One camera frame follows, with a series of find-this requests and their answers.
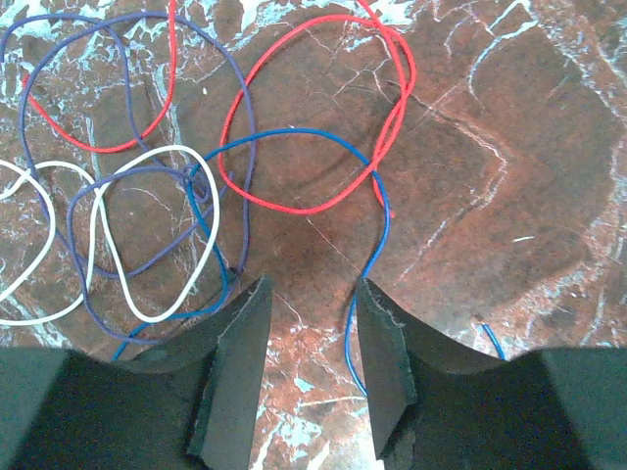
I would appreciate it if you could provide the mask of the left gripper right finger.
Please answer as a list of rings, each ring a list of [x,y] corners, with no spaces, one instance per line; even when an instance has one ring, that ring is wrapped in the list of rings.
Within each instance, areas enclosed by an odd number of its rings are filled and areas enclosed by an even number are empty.
[[[626,352],[549,348],[501,360],[357,285],[375,455],[388,469],[622,469]]]

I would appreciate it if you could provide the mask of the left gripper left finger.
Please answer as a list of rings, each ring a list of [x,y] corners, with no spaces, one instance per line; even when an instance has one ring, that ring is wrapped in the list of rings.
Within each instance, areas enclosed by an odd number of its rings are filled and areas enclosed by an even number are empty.
[[[3,348],[2,467],[247,468],[271,306],[271,280],[261,277],[129,360]]]

